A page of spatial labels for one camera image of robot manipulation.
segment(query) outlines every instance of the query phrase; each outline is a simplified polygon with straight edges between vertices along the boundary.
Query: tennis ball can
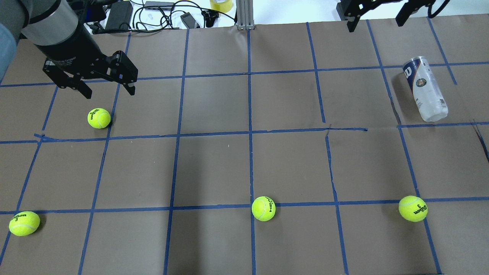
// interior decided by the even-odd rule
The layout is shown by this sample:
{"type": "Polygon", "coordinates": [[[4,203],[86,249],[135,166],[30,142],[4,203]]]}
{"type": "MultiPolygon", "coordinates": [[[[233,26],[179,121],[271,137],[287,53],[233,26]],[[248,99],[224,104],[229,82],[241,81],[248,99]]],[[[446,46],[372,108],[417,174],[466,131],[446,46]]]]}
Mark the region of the tennis ball can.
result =
{"type": "Polygon", "coordinates": [[[435,122],[448,115],[448,106],[424,56],[412,58],[402,67],[421,118],[435,122]]]}

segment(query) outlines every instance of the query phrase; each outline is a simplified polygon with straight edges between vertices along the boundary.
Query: can label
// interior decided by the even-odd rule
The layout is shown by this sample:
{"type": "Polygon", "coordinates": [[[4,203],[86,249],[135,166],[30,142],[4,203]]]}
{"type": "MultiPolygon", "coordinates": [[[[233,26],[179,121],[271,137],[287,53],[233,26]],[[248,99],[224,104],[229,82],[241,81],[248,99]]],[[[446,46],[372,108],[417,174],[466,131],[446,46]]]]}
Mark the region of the can label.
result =
{"type": "Polygon", "coordinates": [[[413,92],[413,85],[416,85],[418,87],[423,87],[427,83],[426,79],[424,78],[417,79],[420,65],[421,65],[421,58],[408,62],[402,68],[404,70],[404,74],[406,75],[407,82],[409,83],[409,88],[411,88],[411,92],[413,92]]]}

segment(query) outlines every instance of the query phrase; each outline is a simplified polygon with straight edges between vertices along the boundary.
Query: black cable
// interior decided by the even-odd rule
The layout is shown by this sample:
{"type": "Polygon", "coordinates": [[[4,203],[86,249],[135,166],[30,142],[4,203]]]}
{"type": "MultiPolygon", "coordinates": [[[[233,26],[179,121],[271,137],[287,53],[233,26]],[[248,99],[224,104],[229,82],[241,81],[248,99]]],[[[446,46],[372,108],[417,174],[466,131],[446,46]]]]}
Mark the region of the black cable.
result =
{"type": "Polygon", "coordinates": [[[159,6],[143,6],[143,7],[140,7],[140,8],[138,8],[138,9],[137,9],[137,10],[134,12],[134,14],[133,14],[133,28],[136,28],[136,26],[135,26],[135,22],[134,22],[134,21],[136,20],[136,15],[137,15],[137,13],[139,12],[139,16],[141,16],[142,10],[143,10],[144,8],[153,8],[153,7],[154,7],[154,8],[171,7],[171,11],[170,11],[170,17],[171,17],[172,11],[174,10],[174,8],[175,8],[175,7],[192,7],[192,8],[198,8],[198,9],[200,9],[200,11],[201,11],[201,12],[202,12],[202,10],[215,11],[215,12],[217,12],[217,13],[224,14],[225,16],[229,17],[230,19],[232,19],[232,20],[233,20],[234,24],[236,24],[236,20],[235,20],[233,17],[231,17],[231,16],[227,15],[227,14],[226,14],[226,13],[224,13],[224,12],[221,12],[221,11],[218,11],[218,10],[213,10],[213,9],[208,9],[208,8],[202,8],[202,7],[200,7],[200,6],[199,6],[199,5],[197,5],[197,4],[195,4],[196,6],[190,6],[190,5],[177,5],[177,3],[179,3],[179,2],[190,2],[190,3],[192,3],[192,4],[195,4],[195,3],[194,3],[194,2],[192,2],[192,1],[188,1],[188,0],[180,0],[180,1],[175,2],[173,5],[165,5],[165,6],[159,5],[159,6]]]}
{"type": "Polygon", "coordinates": [[[144,2],[143,0],[141,0],[141,4],[140,3],[136,3],[134,2],[133,0],[129,0],[129,2],[133,3],[133,4],[136,4],[136,5],[139,5],[139,6],[144,6],[144,2]]]}
{"type": "Polygon", "coordinates": [[[176,12],[179,12],[179,11],[180,11],[180,12],[185,13],[185,11],[184,11],[184,10],[172,10],[172,11],[170,12],[170,16],[169,16],[169,18],[170,18],[170,26],[171,26],[172,28],[173,28],[173,19],[172,19],[172,14],[173,14],[173,13],[176,13],[176,12]]]}
{"type": "Polygon", "coordinates": [[[450,0],[445,0],[445,2],[443,2],[443,4],[433,14],[431,14],[431,8],[433,7],[433,5],[429,6],[428,7],[428,18],[430,18],[430,19],[435,18],[435,16],[437,16],[440,12],[442,12],[442,10],[446,7],[448,2],[450,2],[450,0]]]}

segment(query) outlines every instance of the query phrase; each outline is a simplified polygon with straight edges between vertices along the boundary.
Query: roll of tape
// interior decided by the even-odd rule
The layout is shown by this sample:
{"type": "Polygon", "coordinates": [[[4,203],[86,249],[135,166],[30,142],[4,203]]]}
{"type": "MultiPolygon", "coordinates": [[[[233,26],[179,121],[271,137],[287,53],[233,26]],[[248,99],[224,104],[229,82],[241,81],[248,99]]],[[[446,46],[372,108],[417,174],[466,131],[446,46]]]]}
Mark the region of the roll of tape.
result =
{"type": "Polygon", "coordinates": [[[228,12],[233,7],[233,1],[231,0],[210,0],[211,9],[218,10],[220,12],[228,12]]]}

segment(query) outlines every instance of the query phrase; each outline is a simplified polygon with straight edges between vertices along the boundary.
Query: yellow tennis ball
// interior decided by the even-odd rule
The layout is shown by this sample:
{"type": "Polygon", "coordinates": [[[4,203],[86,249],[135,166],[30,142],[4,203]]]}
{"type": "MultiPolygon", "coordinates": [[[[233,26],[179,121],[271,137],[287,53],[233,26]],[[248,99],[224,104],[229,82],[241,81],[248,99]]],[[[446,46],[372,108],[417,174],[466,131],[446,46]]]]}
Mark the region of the yellow tennis ball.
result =
{"type": "Polygon", "coordinates": [[[419,222],[426,218],[428,207],[421,198],[407,196],[399,202],[399,213],[408,221],[419,222]]]}
{"type": "Polygon", "coordinates": [[[95,108],[89,112],[87,117],[91,127],[102,129],[111,122],[111,114],[102,108],[95,108]]]}
{"type": "Polygon", "coordinates": [[[269,197],[258,197],[251,205],[253,216],[259,221],[266,222],[275,215],[275,203],[269,197]]]}
{"type": "Polygon", "coordinates": [[[16,236],[27,236],[34,233],[39,227],[39,216],[31,211],[20,212],[15,215],[8,225],[10,232],[16,236]]]}

